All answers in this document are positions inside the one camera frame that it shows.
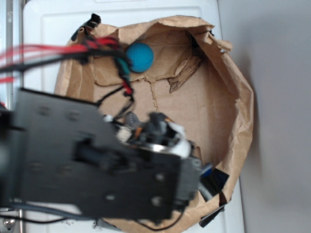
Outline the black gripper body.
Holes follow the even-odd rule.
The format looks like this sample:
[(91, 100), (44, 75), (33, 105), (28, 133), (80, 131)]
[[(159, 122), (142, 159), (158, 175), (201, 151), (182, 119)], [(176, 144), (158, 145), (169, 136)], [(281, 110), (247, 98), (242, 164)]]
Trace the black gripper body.
[(178, 157), (180, 169), (174, 204), (188, 206), (196, 198), (202, 162), (193, 155), (194, 146), (187, 139), (184, 127), (162, 113), (151, 113), (149, 120), (140, 121), (136, 128), (113, 121), (111, 115), (105, 115), (104, 121), (117, 128), (117, 139), (127, 146)]

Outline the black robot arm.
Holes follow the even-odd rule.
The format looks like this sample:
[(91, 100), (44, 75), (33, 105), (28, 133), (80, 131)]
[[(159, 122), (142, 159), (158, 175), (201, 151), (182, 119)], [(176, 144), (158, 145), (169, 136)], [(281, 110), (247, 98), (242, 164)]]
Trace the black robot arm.
[(0, 112), (0, 205), (48, 212), (37, 203), (69, 204), (73, 219), (159, 221), (195, 197), (201, 162), (183, 129), (161, 113), (127, 142), (94, 103), (19, 91)]

